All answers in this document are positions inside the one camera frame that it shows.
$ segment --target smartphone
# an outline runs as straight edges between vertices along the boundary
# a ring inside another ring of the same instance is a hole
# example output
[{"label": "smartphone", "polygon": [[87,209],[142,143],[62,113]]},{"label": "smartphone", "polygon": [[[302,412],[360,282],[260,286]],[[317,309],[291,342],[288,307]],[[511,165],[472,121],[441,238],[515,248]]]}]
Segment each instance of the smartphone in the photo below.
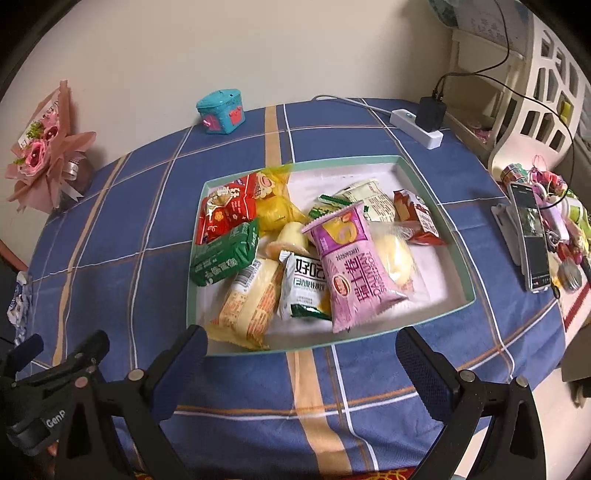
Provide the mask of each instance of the smartphone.
[{"label": "smartphone", "polygon": [[518,234],[525,288],[529,291],[545,290],[551,285],[550,266],[544,226],[534,191],[525,183],[511,182],[507,192]]}]

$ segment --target black cable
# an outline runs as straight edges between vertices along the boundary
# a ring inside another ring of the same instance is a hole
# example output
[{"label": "black cable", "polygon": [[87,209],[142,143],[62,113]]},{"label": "black cable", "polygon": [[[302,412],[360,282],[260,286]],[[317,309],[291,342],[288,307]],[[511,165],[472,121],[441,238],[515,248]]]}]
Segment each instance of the black cable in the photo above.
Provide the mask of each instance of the black cable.
[{"label": "black cable", "polygon": [[[573,134],[570,132],[569,126],[560,118],[560,115],[557,112],[554,112],[554,110],[552,110],[549,106],[543,104],[542,102],[536,100],[535,98],[530,98],[528,96],[525,96],[525,95],[520,94],[519,92],[514,91],[512,88],[508,87],[507,85],[505,85],[500,80],[497,80],[497,79],[495,79],[493,77],[489,77],[488,75],[483,75],[482,73],[471,73],[470,75],[474,75],[476,77],[486,78],[488,80],[492,80],[493,82],[497,82],[499,85],[502,85],[503,87],[505,87],[507,90],[509,90],[510,92],[514,93],[518,97],[521,97],[524,100],[529,100],[530,102],[534,102],[534,103],[537,103],[538,105],[543,106],[546,110],[548,110],[551,114],[555,115],[558,118],[558,120],[560,121],[560,123],[563,124],[566,127],[566,131],[569,133],[570,141],[571,141],[571,144],[572,144],[573,164],[570,167],[570,177],[569,177],[569,180],[567,182],[568,185],[571,185],[571,183],[573,181],[573,176],[574,176],[574,137],[573,137]],[[555,205],[558,205],[560,202],[562,202],[566,198],[567,193],[569,191],[568,185],[567,185],[567,189],[564,191],[562,197],[560,197],[558,200],[556,200],[556,202],[554,202],[552,205],[548,205],[546,207],[540,207],[540,210],[547,210],[549,208],[552,208]]]},{"label": "black cable", "polygon": [[[509,59],[509,55],[511,54],[511,46],[509,44],[509,34],[507,33],[507,23],[505,21],[505,16],[503,14],[503,10],[497,0],[493,0],[493,1],[494,1],[495,5],[497,6],[497,8],[499,9],[499,12],[501,13],[501,18],[503,20],[503,29],[505,30],[505,39],[507,40],[507,52],[506,52],[505,58],[502,61],[500,61],[499,63],[497,63],[496,65],[493,65],[492,67],[488,67],[488,68],[485,68],[482,70],[477,70],[475,72],[448,72],[448,73],[442,75],[441,78],[439,78],[439,80],[437,81],[435,88],[433,89],[433,98],[436,98],[438,100],[441,100],[443,98],[443,89],[445,87],[445,79],[447,77],[471,77],[471,76],[474,76],[474,77],[486,78],[486,79],[492,80],[493,82],[497,82],[498,84],[502,85],[507,90],[509,90],[510,92],[514,93],[515,95],[517,95],[525,100],[529,100],[531,102],[537,103],[538,105],[541,105],[546,110],[548,110],[550,113],[555,115],[558,118],[558,120],[560,121],[560,123],[562,123],[566,127],[566,131],[569,133],[570,141],[572,144],[572,151],[573,151],[573,164],[570,169],[570,178],[569,178],[569,181],[567,182],[568,185],[570,185],[573,181],[573,176],[574,176],[574,138],[573,138],[573,134],[570,132],[570,128],[568,127],[568,125],[566,123],[563,122],[563,120],[560,118],[560,115],[558,114],[558,112],[554,112],[554,110],[552,110],[550,107],[543,104],[542,102],[539,102],[538,100],[536,100],[534,98],[530,98],[528,96],[522,95],[522,94],[514,91],[512,88],[508,87],[500,80],[497,80],[493,77],[482,74],[483,72],[488,72],[489,70],[495,69],[495,68],[503,65]],[[552,205],[548,205],[546,207],[540,207],[540,210],[546,210],[546,209],[552,208],[555,205],[558,205],[560,202],[562,202],[566,198],[568,191],[569,191],[569,188],[567,186],[567,189],[564,191],[562,197],[560,197],[558,200],[556,200],[556,202],[554,202]]]},{"label": "black cable", "polygon": [[[509,44],[509,34],[507,33],[507,22],[505,21],[505,16],[503,14],[503,10],[501,9],[501,6],[499,5],[499,2],[497,0],[493,0],[493,1],[496,4],[497,8],[499,9],[499,12],[501,13],[501,19],[503,20],[503,29],[505,30],[505,39],[507,41],[507,52],[505,54],[505,58],[503,60],[501,60],[499,63],[493,65],[492,67],[487,67],[485,69],[477,70],[475,72],[448,72],[448,73],[442,75],[441,78],[439,78],[439,80],[437,81],[435,88],[433,89],[433,98],[437,98],[439,100],[441,100],[443,98],[443,89],[445,88],[445,79],[447,77],[449,77],[449,76],[469,77],[470,75],[477,75],[479,73],[488,72],[489,70],[500,67],[507,60],[509,60],[509,55],[511,54],[511,45]],[[443,85],[441,86],[441,92],[440,92],[439,86],[441,85],[441,82],[443,82]]]}]

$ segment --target teal toy box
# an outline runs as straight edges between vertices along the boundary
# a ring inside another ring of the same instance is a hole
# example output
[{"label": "teal toy box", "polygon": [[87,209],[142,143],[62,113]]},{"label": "teal toy box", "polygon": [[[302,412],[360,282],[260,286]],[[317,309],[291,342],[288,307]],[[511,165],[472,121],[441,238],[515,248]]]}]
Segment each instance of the teal toy box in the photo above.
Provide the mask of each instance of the teal toy box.
[{"label": "teal toy box", "polygon": [[208,134],[228,134],[244,123],[240,90],[216,90],[197,102],[197,110]]}]

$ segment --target jar lid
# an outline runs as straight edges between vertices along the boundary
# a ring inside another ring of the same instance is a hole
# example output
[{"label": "jar lid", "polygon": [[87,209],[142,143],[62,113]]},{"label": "jar lid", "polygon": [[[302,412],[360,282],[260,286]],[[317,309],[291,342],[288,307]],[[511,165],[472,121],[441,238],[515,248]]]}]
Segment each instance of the jar lid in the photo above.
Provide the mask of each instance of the jar lid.
[{"label": "jar lid", "polygon": [[558,278],[566,291],[575,292],[583,286],[583,277],[577,264],[567,257],[558,267]]}]

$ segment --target pink snack package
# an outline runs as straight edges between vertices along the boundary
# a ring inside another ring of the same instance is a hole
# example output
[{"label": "pink snack package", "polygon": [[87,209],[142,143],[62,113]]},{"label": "pink snack package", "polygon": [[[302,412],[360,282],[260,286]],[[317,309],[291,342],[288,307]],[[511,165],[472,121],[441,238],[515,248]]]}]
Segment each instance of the pink snack package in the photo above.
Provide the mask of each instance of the pink snack package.
[{"label": "pink snack package", "polygon": [[385,271],[363,217],[363,202],[324,215],[306,225],[330,290],[333,332],[371,321],[406,299]]}]

